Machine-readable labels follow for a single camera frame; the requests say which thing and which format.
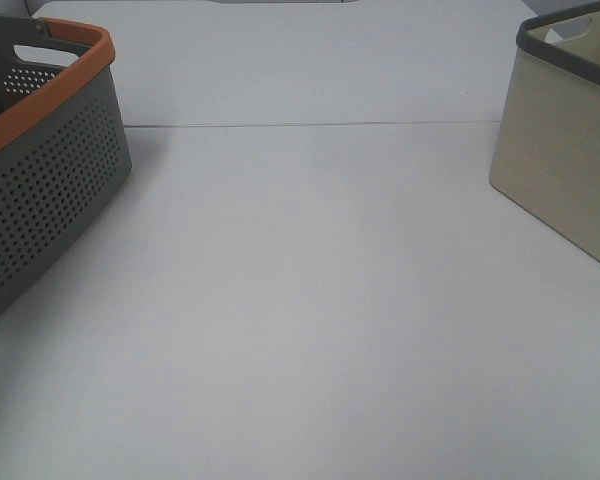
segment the white table surface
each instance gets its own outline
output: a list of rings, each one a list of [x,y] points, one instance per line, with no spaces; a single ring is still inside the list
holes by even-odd
[[[130,129],[0,318],[0,480],[600,479],[600,265],[497,128]]]
[[[517,0],[53,2],[111,30],[130,125],[499,121]]]

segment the beige fabric storage box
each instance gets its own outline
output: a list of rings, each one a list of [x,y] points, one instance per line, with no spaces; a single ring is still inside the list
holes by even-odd
[[[588,23],[550,43],[553,27]],[[600,261],[600,2],[528,20],[491,184]]]

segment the laundry basket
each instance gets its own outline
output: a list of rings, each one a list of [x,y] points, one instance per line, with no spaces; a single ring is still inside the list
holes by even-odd
[[[600,261],[600,2],[528,20],[517,43],[491,183]]]
[[[15,46],[70,52],[63,68]],[[106,30],[0,16],[0,312],[80,236],[131,169]]]

